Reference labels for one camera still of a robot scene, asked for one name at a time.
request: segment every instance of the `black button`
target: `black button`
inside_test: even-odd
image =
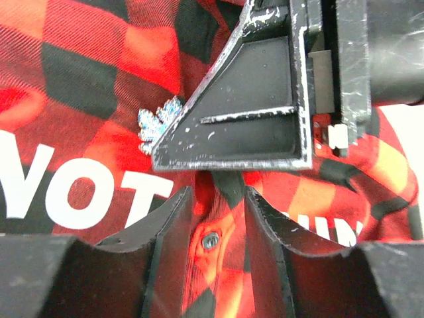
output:
[[[203,237],[203,240],[201,241],[203,247],[205,250],[211,250],[215,246],[217,246],[219,242],[219,235],[215,232],[211,232],[205,237]]]

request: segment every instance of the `buffalo check fabric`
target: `buffalo check fabric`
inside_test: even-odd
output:
[[[192,186],[184,317],[255,315],[245,185],[302,226],[347,246],[421,240],[417,180],[379,108],[348,158],[315,158],[310,171],[152,171],[150,158],[138,150],[138,110],[155,112],[174,95],[190,97],[235,28],[242,5],[236,0],[0,1],[0,231],[72,233],[95,243],[126,226],[136,201],[147,213]],[[8,165],[29,179],[42,151],[51,158],[35,190],[11,192]],[[92,204],[97,185],[78,175],[81,159],[111,175],[105,179],[113,184],[110,203],[98,221],[67,226],[57,221],[62,219],[47,197],[57,184],[53,180],[74,167],[77,178],[69,185],[66,206],[77,213]],[[141,180],[137,187],[131,186],[135,177]],[[164,182],[162,189],[140,196],[152,180]],[[18,210],[13,198],[20,195],[29,197]],[[13,215],[17,211],[20,217]],[[210,232],[219,235],[219,243],[205,250],[201,241]]]

